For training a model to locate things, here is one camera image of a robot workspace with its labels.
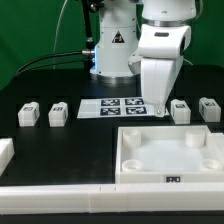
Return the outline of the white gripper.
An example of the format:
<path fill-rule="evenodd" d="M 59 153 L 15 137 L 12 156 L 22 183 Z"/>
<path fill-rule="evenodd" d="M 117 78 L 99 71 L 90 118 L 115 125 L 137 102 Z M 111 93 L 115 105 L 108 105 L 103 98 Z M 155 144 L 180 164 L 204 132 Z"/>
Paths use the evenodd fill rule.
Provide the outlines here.
<path fill-rule="evenodd" d="M 154 105 L 156 116 L 165 116 L 165 104 L 191 41 L 191 27 L 142 25 L 138 44 L 141 59 L 141 91 L 145 102 Z"/>

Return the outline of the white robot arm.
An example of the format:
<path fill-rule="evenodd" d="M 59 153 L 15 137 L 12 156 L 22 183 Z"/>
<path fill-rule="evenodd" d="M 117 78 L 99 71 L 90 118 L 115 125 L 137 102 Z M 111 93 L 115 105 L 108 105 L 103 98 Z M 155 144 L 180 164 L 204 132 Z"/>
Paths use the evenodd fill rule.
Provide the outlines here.
<path fill-rule="evenodd" d="M 100 15 L 91 77 L 112 84 L 139 77 L 143 100 L 164 116 L 191 42 L 195 0 L 96 0 L 91 6 Z"/>

